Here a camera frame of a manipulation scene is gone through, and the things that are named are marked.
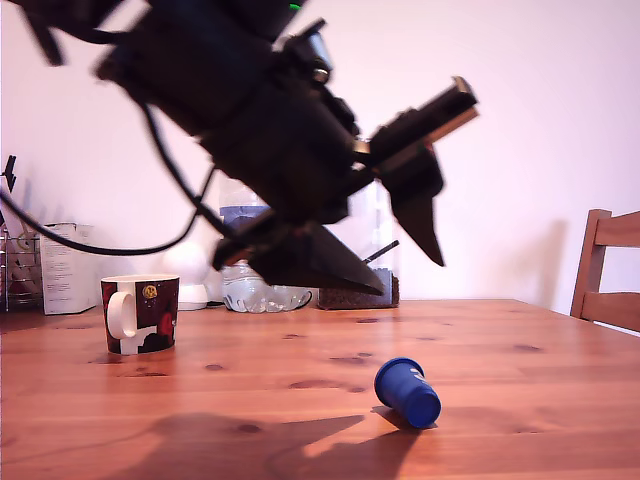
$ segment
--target blue plastic cup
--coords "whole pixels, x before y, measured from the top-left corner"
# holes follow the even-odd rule
[[[398,357],[385,363],[374,382],[376,395],[415,428],[427,428],[442,410],[440,399],[415,360]]]

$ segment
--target coffee mug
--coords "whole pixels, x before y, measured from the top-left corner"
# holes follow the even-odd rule
[[[174,345],[177,275],[125,275],[103,278],[101,283],[110,352],[132,355]]]

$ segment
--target wooden table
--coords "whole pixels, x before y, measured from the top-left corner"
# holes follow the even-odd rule
[[[130,357],[100,309],[1,322],[3,480],[640,478],[640,338],[516,301],[181,312]],[[380,406],[399,355],[437,427]]]

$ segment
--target plastic water bottle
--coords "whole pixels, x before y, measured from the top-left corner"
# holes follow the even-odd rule
[[[269,208],[242,182],[225,178],[220,191],[220,215],[232,228],[247,223]],[[303,307],[311,292],[301,287],[267,285],[245,260],[222,270],[222,297],[236,312],[284,312]]]

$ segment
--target wooden chair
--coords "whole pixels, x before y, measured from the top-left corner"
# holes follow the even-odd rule
[[[607,247],[640,247],[640,212],[589,211],[571,316],[640,331],[640,293],[599,293]]]

